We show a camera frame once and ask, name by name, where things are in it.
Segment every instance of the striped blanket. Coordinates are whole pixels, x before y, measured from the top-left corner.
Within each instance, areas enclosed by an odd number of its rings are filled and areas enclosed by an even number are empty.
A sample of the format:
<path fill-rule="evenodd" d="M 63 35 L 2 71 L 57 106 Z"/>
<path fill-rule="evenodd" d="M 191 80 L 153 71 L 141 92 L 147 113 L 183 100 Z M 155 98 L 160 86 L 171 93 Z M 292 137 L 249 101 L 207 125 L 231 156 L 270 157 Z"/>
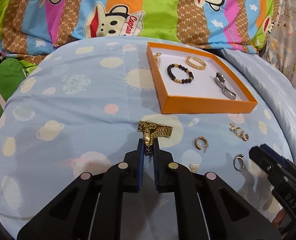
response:
<path fill-rule="evenodd" d="M 132 35 L 256 53 L 279 0 L 2 0 L 0 56 L 38 64 L 76 39 Z"/>

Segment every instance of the pink stripe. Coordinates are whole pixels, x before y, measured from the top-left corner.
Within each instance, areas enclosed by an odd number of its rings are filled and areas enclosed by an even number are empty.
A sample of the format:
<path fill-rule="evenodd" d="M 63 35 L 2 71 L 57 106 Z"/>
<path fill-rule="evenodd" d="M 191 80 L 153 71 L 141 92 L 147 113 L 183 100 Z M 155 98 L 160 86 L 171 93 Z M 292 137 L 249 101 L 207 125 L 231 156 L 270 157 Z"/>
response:
<path fill-rule="evenodd" d="M 239 13 L 238 0 L 227 0 L 225 8 L 225 17 L 228 21 L 228 26 L 225 27 L 224 33 L 228 43 L 241 43 L 242 39 L 238 35 L 238 30 L 235 24 L 235 19 Z"/>
<path fill-rule="evenodd" d="M 58 38 L 60 18 L 65 2 L 66 0 L 61 0 L 60 3 L 54 5 L 48 0 L 45 0 L 48 33 L 50 35 L 52 44 L 54 44 Z"/>

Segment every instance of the silver watch band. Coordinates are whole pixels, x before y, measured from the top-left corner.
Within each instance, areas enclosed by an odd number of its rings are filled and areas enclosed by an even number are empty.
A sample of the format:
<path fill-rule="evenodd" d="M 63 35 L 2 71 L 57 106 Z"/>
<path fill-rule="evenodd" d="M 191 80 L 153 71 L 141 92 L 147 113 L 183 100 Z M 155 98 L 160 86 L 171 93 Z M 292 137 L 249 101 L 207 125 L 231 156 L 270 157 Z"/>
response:
<path fill-rule="evenodd" d="M 224 75 L 217 72 L 216 77 L 214 78 L 215 83 L 221 88 L 221 92 L 230 100 L 235 100 L 236 99 L 236 94 L 232 92 L 230 89 L 228 89 L 225 86 L 225 78 Z"/>

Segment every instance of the light blue bedsheet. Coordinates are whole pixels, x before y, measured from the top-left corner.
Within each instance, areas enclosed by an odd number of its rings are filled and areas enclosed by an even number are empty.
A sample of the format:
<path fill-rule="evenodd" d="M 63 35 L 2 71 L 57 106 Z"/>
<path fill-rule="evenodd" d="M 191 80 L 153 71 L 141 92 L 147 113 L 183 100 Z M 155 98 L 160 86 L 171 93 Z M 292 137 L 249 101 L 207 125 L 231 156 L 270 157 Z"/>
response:
<path fill-rule="evenodd" d="M 222 49 L 221 53 L 251 82 L 273 111 L 296 164 L 296 90 L 290 81 L 258 55 L 229 49 Z"/>
<path fill-rule="evenodd" d="M 217 173 L 269 219 L 279 211 L 265 173 L 248 161 L 250 148 L 263 143 L 292 159 L 261 96 L 223 60 L 258 101 L 250 114 L 161 115 L 147 41 L 161 42 L 104 37 L 67 44 L 50 54 L 7 101 L 0 120 L 0 221 L 14 238 L 80 173 L 104 172 L 136 149 L 140 120 L 173 126 L 171 138 L 159 142 L 174 161 L 187 167 L 198 163 L 201 174 Z M 230 122 L 240 125 L 249 141 L 232 133 Z M 198 136 L 209 142 L 206 153 L 193 145 Z M 242 172 L 233 167 L 240 153 L 245 155 Z M 155 191 L 149 158 L 142 191 L 125 194 L 124 204 L 121 239 L 177 239 L 174 197 Z"/>

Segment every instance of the green pillow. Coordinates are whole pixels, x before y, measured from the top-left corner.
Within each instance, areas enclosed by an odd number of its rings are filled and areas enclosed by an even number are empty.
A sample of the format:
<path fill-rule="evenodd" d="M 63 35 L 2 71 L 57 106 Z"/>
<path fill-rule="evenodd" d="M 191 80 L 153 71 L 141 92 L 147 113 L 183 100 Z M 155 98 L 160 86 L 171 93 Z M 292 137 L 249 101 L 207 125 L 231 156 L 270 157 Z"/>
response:
<path fill-rule="evenodd" d="M 0 64 L 0 117 L 9 97 L 27 77 L 20 61 L 15 58 L 5 59 Z"/>

